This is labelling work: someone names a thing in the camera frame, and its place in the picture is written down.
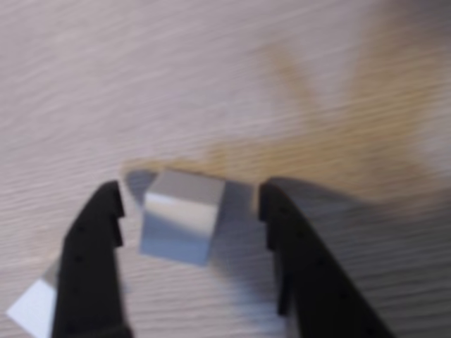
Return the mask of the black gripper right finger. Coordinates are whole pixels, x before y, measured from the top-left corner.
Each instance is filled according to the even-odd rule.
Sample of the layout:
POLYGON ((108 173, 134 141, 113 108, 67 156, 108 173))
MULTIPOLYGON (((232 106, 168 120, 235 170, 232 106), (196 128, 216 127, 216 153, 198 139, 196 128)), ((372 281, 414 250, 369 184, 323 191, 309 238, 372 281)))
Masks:
POLYGON ((260 184, 258 197, 287 337, 393 337, 282 182, 260 184))

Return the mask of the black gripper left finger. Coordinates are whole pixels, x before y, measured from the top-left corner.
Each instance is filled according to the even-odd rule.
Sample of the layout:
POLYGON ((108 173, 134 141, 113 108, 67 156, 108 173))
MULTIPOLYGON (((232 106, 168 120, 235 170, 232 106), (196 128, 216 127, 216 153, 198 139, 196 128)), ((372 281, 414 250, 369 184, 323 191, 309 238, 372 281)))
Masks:
POLYGON ((125 215, 117 181, 101 184, 64 237, 52 337, 132 337, 116 249, 125 215))

